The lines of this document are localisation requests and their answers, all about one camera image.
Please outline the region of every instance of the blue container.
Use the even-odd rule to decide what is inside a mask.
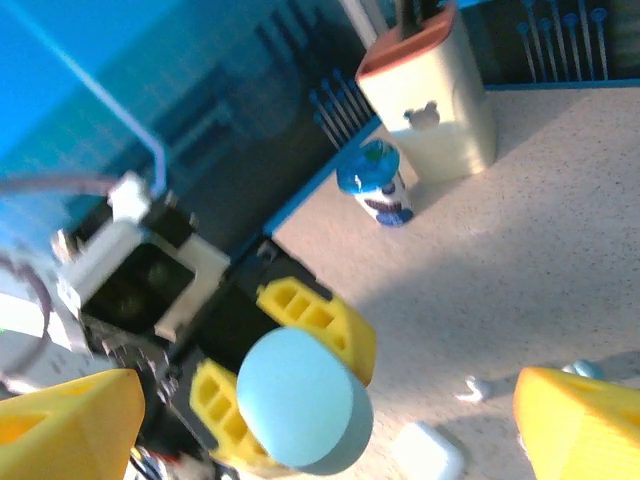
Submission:
[[[338,187],[381,225],[404,225],[413,218],[413,208],[399,167],[398,151],[382,140],[374,140],[338,167]]]

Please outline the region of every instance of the bear logo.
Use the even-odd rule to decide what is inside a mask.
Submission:
[[[403,116],[414,130],[428,130],[440,124],[438,104],[433,101],[427,103],[422,110],[407,110]]]

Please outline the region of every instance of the yellow robot part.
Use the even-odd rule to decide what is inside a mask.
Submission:
[[[0,402],[0,480],[122,480],[144,405],[124,369]]]
[[[513,408],[538,480],[640,479],[640,391],[525,368]]]
[[[325,300],[295,277],[270,282],[258,291],[257,304],[284,327],[312,335],[368,386],[376,358],[376,332],[342,299]]]
[[[212,360],[198,366],[191,383],[189,404],[218,441],[209,453],[218,462],[262,478],[289,475],[262,448],[240,415],[237,376]]]

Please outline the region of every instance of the speckled countertop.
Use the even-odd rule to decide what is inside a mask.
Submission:
[[[377,226],[330,177],[276,235],[378,332],[374,436],[335,478],[401,478],[390,443],[423,420],[464,444],[466,478],[533,479],[511,414],[522,367],[587,358],[640,385],[640,89],[492,97],[498,162],[414,185],[409,225]],[[469,374],[497,395],[458,402]]]

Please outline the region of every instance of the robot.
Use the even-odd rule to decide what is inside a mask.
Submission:
[[[43,365],[57,359],[62,371],[80,358],[86,367],[65,381],[135,372],[144,399],[131,445],[138,456],[195,459],[211,478],[348,468],[373,426],[365,388],[375,331],[268,235],[230,258],[196,224],[175,197],[152,199],[128,173],[74,228],[58,232],[54,303],[64,308],[54,310],[65,311],[59,321],[86,351],[67,348],[61,357],[62,347],[45,346],[14,382],[17,393],[46,392],[60,382]],[[0,416],[3,404],[15,408],[20,399],[0,402]],[[3,428],[10,425],[0,425],[0,437]]]

